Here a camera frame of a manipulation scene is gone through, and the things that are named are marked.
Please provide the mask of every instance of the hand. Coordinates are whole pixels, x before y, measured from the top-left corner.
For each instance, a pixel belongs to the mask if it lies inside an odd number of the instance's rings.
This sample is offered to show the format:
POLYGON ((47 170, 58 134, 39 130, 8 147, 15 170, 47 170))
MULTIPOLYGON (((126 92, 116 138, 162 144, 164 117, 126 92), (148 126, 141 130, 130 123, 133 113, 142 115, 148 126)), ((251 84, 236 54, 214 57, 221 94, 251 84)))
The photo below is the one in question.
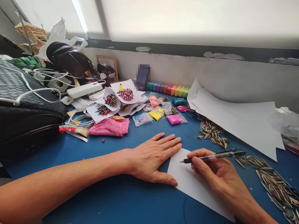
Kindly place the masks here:
POLYGON ((187 155, 192 158, 191 168, 201 173, 230 211, 243 223, 277 223, 254 200, 234 165, 227 159, 204 162, 198 157, 215 153, 198 149, 187 155))
POLYGON ((175 135, 172 134, 160 139, 164 135, 165 133, 157 134, 134 149, 125 149, 125 156, 130 164, 128 174, 152 183, 178 185, 173 176, 159 172, 158 168, 165 160, 180 150, 181 138, 175 139, 175 135))

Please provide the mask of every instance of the left hand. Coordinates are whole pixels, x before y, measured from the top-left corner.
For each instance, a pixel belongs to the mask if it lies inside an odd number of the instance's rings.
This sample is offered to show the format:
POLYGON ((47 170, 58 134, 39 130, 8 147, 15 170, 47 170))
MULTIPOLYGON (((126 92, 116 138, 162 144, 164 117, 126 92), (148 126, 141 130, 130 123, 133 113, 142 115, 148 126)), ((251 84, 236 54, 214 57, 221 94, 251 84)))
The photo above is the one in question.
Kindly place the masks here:
POLYGON ((164 135, 165 133, 157 134, 134 149, 124 149, 129 162, 127 174, 152 183, 169 184, 174 187, 178 185, 173 176, 159 172, 158 168, 180 150, 181 138, 175 139, 175 135, 172 134, 160 139, 164 135))

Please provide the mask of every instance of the white plastic bag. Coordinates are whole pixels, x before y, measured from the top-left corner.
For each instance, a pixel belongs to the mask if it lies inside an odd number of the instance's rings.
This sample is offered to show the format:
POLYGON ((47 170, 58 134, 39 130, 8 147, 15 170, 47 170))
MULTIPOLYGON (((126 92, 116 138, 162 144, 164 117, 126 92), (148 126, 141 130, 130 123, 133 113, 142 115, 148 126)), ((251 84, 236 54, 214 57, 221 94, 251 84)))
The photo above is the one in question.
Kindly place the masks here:
POLYGON ((48 60, 47 54, 46 54, 47 48, 51 43, 56 42, 56 41, 66 43, 69 45, 74 45, 76 43, 76 41, 82 41, 82 43, 79 47, 79 50, 81 50, 82 48, 87 46, 87 42, 84 38, 73 37, 70 40, 65 38, 66 29, 65 29, 64 22, 65 22, 65 20, 63 18, 61 18, 61 20, 53 26, 53 28, 51 30, 51 34, 48 38, 48 41, 40 48, 40 51, 37 55, 39 58, 48 60))
POLYGON ((288 137, 299 138, 299 114, 290 111, 287 107, 275 109, 269 118, 275 131, 288 137))

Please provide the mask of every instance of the seed hedgehog craft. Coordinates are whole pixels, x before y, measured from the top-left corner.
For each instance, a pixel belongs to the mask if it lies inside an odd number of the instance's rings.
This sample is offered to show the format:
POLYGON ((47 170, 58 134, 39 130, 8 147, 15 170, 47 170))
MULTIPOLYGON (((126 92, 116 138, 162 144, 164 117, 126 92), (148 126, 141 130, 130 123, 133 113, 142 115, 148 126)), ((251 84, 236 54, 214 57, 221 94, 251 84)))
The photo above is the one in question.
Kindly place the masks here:
POLYGON ((110 110, 105 105, 98 105, 97 111, 99 112, 100 115, 103 115, 103 116, 110 113, 110 110))
POLYGON ((134 97, 132 90, 129 89, 129 88, 124 89, 121 84, 119 84, 119 92, 118 92, 118 94, 119 94, 119 96, 121 98, 123 98, 126 101, 130 101, 134 97))
POLYGON ((104 97, 104 100, 105 100, 105 104, 107 104, 111 107, 115 106, 115 104, 116 104, 116 99, 113 94, 107 95, 107 98, 104 97))

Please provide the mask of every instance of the stack of paper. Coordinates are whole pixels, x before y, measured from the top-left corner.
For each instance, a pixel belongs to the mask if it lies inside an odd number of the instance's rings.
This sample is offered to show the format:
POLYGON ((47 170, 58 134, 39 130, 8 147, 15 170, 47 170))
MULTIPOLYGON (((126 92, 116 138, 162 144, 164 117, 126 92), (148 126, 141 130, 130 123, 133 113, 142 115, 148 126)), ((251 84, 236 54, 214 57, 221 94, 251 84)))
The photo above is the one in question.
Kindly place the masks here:
POLYGON ((269 116, 275 103, 237 104, 219 100, 194 81, 187 100, 192 109, 226 131, 277 161, 276 147, 285 149, 279 132, 272 129, 269 116))
POLYGON ((111 84, 111 88, 105 87, 105 92, 102 98, 95 101, 96 104, 87 108, 87 112, 91 115, 95 123, 99 123, 101 120, 105 118, 111 117, 118 113, 120 116, 133 115, 135 112, 141 110, 145 106, 145 102, 147 101, 147 97, 143 96, 145 92, 137 91, 132 80, 127 80, 123 82, 116 82, 111 84), (119 94, 119 89, 130 89, 133 93, 133 98, 131 100, 123 99, 119 94), (109 94, 113 94, 116 97, 116 104, 113 106, 109 106, 105 104, 105 99, 109 94), (105 105, 110 112, 107 115, 100 115, 97 111, 98 105, 105 105))

